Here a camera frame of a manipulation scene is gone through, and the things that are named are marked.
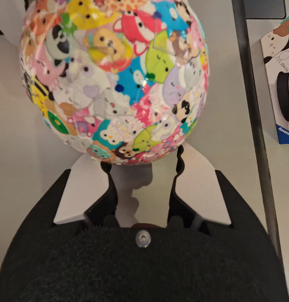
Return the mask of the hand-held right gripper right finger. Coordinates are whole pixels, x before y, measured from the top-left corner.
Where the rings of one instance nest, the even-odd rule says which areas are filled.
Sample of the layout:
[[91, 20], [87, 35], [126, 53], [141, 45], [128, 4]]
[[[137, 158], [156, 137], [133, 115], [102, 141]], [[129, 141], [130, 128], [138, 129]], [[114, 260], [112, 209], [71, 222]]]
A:
[[215, 168], [186, 142], [177, 150], [176, 173], [169, 197], [168, 222], [178, 216], [184, 228], [199, 229], [205, 221], [231, 224]]

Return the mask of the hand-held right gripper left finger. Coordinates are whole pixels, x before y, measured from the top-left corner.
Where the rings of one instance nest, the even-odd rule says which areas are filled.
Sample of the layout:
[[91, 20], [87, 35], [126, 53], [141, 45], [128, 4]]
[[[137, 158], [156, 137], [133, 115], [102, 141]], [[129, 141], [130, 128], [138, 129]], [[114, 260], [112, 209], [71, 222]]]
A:
[[111, 165], [83, 154], [70, 170], [54, 224], [86, 221], [100, 225], [105, 216], [114, 214], [118, 197], [111, 169]]

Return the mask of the colourful puzzle ball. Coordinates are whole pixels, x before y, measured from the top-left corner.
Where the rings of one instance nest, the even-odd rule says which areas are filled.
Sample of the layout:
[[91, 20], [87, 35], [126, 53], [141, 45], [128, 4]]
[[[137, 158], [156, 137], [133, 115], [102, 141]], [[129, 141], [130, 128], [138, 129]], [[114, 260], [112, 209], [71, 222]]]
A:
[[188, 1], [30, 1], [19, 51], [46, 125], [96, 161], [163, 158], [206, 103], [208, 49]]

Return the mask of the printed puzzle box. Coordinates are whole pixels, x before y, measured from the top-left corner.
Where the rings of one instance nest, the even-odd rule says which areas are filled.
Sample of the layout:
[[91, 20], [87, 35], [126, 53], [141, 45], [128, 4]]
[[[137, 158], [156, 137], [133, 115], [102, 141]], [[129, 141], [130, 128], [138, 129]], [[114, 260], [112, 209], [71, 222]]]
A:
[[278, 142], [289, 144], [289, 17], [260, 39]]

